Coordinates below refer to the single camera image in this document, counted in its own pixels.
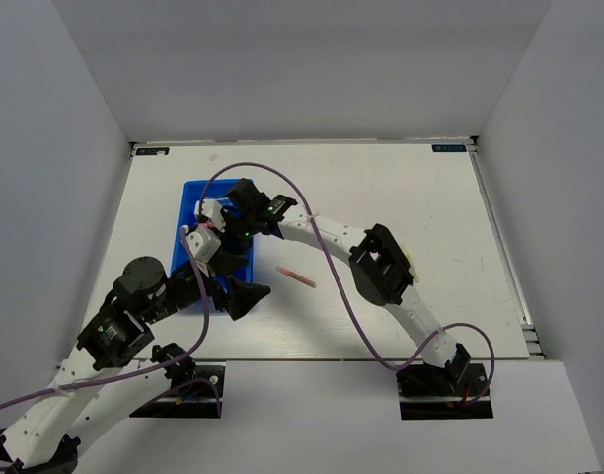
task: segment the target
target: sticker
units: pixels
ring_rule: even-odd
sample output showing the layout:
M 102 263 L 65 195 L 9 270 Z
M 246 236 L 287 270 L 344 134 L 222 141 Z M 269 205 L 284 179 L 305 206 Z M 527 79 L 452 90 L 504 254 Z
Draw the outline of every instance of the sticker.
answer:
M 440 143 L 431 145 L 434 153 L 466 153 L 467 147 L 462 144 Z
M 152 156 L 152 155 L 168 155 L 171 149 L 166 146 L 164 148 L 137 148 L 135 156 Z

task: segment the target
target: blue bin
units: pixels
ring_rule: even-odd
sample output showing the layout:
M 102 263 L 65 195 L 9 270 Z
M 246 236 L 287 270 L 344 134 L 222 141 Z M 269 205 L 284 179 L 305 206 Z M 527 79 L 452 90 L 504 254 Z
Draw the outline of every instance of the blue bin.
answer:
M 207 198 L 217 199 L 223 205 L 231 205 L 231 202 L 225 197 L 225 194 L 237 181 L 238 180 L 215 180 L 209 186 L 205 196 Z M 207 181 L 186 181 L 184 183 L 182 201 L 180 202 L 180 215 L 177 219 L 177 230 L 175 232 L 175 249 L 173 250 L 171 272 L 188 259 L 188 255 L 186 255 L 186 251 L 184 251 L 184 247 L 182 247 L 182 243 L 180 242 L 180 228 L 183 225 L 193 225 L 196 223 L 194 207 L 199 198 L 201 198 L 201 193 L 203 192 L 206 183 Z M 253 238 L 250 249 L 245 254 L 245 257 L 248 259 L 248 263 L 244 267 L 236 269 L 232 275 L 240 281 L 252 282 L 254 267 Z M 217 276 L 215 279 L 227 289 L 223 277 Z M 191 309 L 192 310 L 188 310 L 188 312 L 202 312 L 200 303 L 195 304 Z

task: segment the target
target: gray wall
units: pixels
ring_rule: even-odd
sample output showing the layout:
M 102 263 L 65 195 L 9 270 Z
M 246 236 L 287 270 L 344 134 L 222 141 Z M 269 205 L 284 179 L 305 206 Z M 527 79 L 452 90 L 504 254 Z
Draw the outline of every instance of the gray wall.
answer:
M 604 472 L 604 2 L 555 2 L 480 140 L 540 340 Z
M 1 1 L 0 402 L 42 388 L 71 349 L 127 170 L 53 5 Z
M 54 0 L 129 140 L 479 133 L 550 0 Z

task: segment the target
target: white table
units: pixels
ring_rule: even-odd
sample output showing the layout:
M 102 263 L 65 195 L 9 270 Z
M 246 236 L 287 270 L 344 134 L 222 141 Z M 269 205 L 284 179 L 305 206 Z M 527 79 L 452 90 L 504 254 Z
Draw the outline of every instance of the white table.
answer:
M 521 314 L 506 281 L 467 153 L 433 153 L 426 144 L 233 144 L 173 146 L 165 156 L 134 156 L 85 322 L 133 258 L 152 255 L 167 269 L 182 186 L 207 179 L 237 161 L 268 164 L 306 194 L 314 212 L 358 227 L 389 227 L 405 243 L 420 276 L 418 288 L 440 323 L 474 323 L 491 337 L 499 358 L 527 357 Z M 263 170 L 235 169 L 222 178 L 249 177 L 274 196 L 293 196 Z M 212 317 L 199 358 L 368 359 L 343 309 L 324 256 L 300 244 L 258 236 L 255 282 L 272 294 L 245 318 Z M 311 289 L 275 271 L 276 264 L 311 277 Z M 415 345 L 382 308 L 361 298 L 349 269 L 340 274 L 370 339 L 380 353 L 406 358 Z M 177 315 L 152 327 L 156 344 L 191 346 L 201 316 Z M 481 337 L 454 331 L 474 357 L 487 357 Z M 150 355 L 150 348 L 142 353 Z

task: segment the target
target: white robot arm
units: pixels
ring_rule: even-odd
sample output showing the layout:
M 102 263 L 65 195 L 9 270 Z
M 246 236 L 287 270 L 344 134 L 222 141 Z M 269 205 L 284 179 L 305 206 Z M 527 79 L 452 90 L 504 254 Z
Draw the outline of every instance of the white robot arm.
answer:
M 183 350 L 168 345 L 155 347 L 152 360 L 138 367 L 163 362 L 168 365 L 164 370 L 104 387 L 63 389 L 72 382 L 104 379 L 125 367 L 134 368 L 133 358 L 153 340 L 148 325 L 206 296 L 197 289 L 194 268 L 206 281 L 214 306 L 238 319 L 270 293 L 266 286 L 241 283 L 230 276 L 232 269 L 246 263 L 243 254 L 251 236 L 274 235 L 324 250 L 309 217 L 290 197 L 269 199 L 248 180 L 239 180 L 227 196 L 233 210 L 209 199 L 203 215 L 196 212 L 197 222 L 207 225 L 187 229 L 185 248 L 194 266 L 186 262 L 166 277 L 159 261 L 141 257 L 124 269 L 54 377 L 50 386 L 55 392 L 36 401 L 14 425 L 0 430 L 0 460 L 13 462 L 11 474 L 71 473 L 78 456 L 113 425 L 156 394 L 194 378 L 194 362 L 189 357 L 169 363 Z M 366 300 L 385 307 L 417 345 L 438 333 L 422 351 L 422 359 L 434 373 L 432 379 L 455 388 L 470 357 L 441 330 L 420 299 L 412 264 L 389 230 L 379 224 L 367 230 L 353 228 L 322 216 L 314 220 L 323 244 L 333 257 L 349 265 L 357 290 Z M 215 276 L 227 277 L 225 290 Z

